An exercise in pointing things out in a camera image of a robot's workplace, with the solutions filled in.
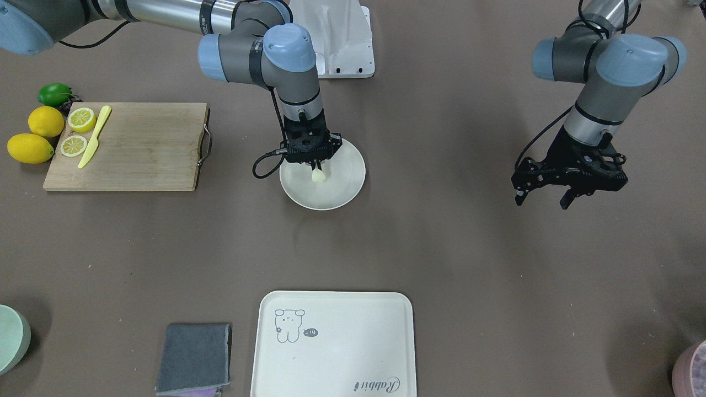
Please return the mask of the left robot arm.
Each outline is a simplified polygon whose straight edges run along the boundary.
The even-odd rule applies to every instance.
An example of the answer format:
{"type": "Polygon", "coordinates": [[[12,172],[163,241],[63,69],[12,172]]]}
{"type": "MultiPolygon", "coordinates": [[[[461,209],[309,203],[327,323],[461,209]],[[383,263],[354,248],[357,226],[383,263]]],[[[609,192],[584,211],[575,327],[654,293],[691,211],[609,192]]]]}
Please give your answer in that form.
{"type": "Polygon", "coordinates": [[[512,174],[515,203],[548,184],[565,185],[560,206],[580,196],[618,191],[628,183],[625,156],[611,141],[640,100],[684,68],[687,51],[675,37],[626,33],[638,1],[590,1],[560,37],[543,40],[533,73],[556,82],[582,83],[577,100],[559,116],[557,136],[544,160],[520,154],[512,174]]]}

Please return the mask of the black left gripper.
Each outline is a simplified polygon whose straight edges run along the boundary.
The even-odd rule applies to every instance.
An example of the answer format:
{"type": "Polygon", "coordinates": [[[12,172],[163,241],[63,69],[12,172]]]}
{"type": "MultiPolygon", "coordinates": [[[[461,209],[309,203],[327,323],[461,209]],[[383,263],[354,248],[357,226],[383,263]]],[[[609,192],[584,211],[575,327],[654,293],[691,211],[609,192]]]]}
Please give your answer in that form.
{"type": "Polygon", "coordinates": [[[542,161],[524,158],[511,177],[516,187],[515,204],[522,206],[528,191],[547,184],[567,185],[560,207],[568,210],[577,194],[589,195],[596,190],[618,191],[628,183],[622,169],[625,156],[612,146],[613,135],[600,135],[598,146],[589,146],[572,138],[560,128],[547,156],[542,161]]]}

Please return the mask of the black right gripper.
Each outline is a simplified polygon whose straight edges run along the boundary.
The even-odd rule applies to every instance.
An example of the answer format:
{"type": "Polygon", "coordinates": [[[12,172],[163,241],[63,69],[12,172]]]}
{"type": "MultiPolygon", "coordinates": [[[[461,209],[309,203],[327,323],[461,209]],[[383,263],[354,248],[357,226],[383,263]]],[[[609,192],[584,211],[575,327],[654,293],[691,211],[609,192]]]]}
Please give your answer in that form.
{"type": "Polygon", "coordinates": [[[332,158],[343,145],[342,136],[328,130],[324,115],[304,121],[290,120],[286,116],[284,132],[287,137],[285,161],[311,163],[313,173],[320,171],[320,161],[332,158]]]}

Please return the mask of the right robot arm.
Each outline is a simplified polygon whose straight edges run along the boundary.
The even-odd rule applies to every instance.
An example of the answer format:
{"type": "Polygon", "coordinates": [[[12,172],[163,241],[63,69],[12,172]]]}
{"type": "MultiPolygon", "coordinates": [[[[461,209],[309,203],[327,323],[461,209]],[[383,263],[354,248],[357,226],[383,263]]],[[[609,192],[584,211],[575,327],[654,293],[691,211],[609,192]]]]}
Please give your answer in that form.
{"type": "Polygon", "coordinates": [[[96,21],[200,35],[202,73],[270,91],[279,111],[284,161],[320,171],[345,140],[328,129],[313,40],[283,1],[3,1],[2,48],[35,55],[96,21]]]}

